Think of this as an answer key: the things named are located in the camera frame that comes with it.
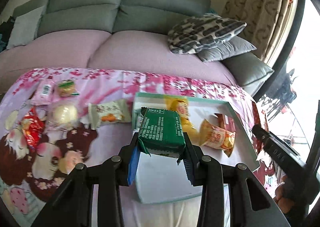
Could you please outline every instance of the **patterned curtain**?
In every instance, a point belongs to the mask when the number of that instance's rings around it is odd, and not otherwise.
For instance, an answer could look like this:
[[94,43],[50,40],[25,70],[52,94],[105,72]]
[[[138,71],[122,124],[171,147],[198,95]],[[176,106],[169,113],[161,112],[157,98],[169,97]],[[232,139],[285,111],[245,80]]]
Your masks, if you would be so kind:
[[228,0],[222,16],[247,23],[239,36],[256,46],[252,53],[267,63],[287,21],[290,4],[291,0]]

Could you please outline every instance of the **gray armrest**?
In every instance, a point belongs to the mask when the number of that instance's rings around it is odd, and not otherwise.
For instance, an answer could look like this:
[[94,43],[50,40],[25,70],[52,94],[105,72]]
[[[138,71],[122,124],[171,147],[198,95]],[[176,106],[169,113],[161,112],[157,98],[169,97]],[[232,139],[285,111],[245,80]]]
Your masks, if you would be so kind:
[[251,52],[246,52],[221,61],[233,74],[239,86],[249,94],[265,82],[274,72]]

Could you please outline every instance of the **cardboard tray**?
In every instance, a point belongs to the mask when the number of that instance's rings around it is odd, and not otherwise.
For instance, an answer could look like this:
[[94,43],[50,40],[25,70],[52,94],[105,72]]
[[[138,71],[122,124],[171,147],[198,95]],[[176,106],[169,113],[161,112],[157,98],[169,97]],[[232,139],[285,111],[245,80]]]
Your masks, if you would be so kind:
[[[215,113],[232,117],[236,126],[235,147],[230,157],[222,150],[202,146],[204,154],[218,160],[221,164],[235,166],[242,162],[251,171],[259,168],[259,161],[251,139],[229,102],[187,97],[189,101],[189,119],[199,129],[204,119],[218,125]],[[135,128],[136,110],[141,107],[165,109],[164,96],[161,94],[136,93],[132,106],[132,128]],[[201,195],[202,187],[193,187],[185,173],[183,163],[177,166],[176,159],[141,153],[136,176],[136,186],[140,201],[148,204],[180,201]]]

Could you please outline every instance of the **sofa backrest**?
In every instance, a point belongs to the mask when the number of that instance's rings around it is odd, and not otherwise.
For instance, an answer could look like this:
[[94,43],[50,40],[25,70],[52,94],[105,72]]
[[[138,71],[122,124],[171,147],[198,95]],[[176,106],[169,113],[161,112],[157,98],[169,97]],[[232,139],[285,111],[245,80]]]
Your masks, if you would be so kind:
[[210,0],[30,0],[17,7],[13,16],[43,5],[47,7],[39,24],[38,37],[74,29],[167,34],[186,17],[208,12]]

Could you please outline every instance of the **metal screw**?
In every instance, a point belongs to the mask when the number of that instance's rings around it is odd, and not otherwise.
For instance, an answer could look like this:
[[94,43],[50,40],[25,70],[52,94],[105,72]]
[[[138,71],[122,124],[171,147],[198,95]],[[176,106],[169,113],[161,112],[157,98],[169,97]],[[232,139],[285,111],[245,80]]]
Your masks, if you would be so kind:
[[202,156],[202,161],[204,161],[204,162],[210,162],[211,161],[211,157],[209,157],[208,155],[204,155],[204,156]]
[[113,162],[119,162],[119,161],[121,160],[121,157],[119,157],[118,155],[114,155],[114,156],[111,158],[111,160],[112,160]]
[[246,166],[245,164],[242,164],[242,163],[238,164],[237,167],[238,167],[240,170],[246,170],[246,169],[247,169],[247,166]]
[[77,170],[82,170],[82,169],[84,169],[84,164],[83,164],[83,163],[78,163],[78,164],[76,164],[76,169],[77,169]]

